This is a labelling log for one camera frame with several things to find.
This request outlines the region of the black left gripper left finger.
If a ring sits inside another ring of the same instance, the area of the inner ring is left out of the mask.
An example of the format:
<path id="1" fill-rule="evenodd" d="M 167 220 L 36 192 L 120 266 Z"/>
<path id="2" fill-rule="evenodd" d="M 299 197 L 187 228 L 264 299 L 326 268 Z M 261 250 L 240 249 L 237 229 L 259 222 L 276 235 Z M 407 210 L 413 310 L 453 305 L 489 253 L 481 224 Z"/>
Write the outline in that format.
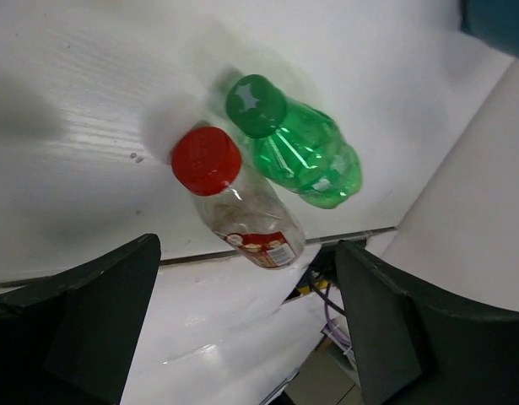
<path id="1" fill-rule="evenodd" d="M 118 404 L 160 256 L 146 234 L 0 294 L 0 404 Z"/>

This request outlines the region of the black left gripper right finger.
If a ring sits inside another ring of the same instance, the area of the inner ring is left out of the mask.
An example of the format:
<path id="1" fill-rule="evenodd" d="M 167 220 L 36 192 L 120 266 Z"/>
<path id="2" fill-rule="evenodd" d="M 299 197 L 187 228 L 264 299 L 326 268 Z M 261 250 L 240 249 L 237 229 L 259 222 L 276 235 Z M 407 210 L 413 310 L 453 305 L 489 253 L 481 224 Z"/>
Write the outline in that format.
<path id="1" fill-rule="evenodd" d="M 366 404 L 519 404 L 519 312 L 464 298 L 352 241 L 335 254 Z"/>

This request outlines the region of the clear bottle red cap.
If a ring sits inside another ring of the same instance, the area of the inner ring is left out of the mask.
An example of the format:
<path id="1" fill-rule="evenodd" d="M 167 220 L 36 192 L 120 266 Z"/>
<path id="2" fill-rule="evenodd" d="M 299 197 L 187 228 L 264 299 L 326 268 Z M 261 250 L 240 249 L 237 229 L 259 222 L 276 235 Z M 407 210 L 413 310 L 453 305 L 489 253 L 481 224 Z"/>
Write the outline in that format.
<path id="1" fill-rule="evenodd" d="M 225 131 L 191 130 L 173 148 L 170 166 L 202 222 L 254 265 L 278 270 L 299 258 L 305 234 L 298 220 Z"/>

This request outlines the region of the green plastic bottle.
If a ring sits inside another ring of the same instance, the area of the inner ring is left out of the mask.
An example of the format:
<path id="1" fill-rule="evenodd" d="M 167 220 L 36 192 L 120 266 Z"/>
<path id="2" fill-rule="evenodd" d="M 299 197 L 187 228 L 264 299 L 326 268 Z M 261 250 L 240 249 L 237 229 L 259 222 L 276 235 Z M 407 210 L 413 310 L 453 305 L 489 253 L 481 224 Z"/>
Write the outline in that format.
<path id="1" fill-rule="evenodd" d="M 262 75 L 240 78 L 225 112 L 248 138 L 257 170 L 306 203 L 334 209 L 361 190 L 360 158 L 336 122 Z"/>

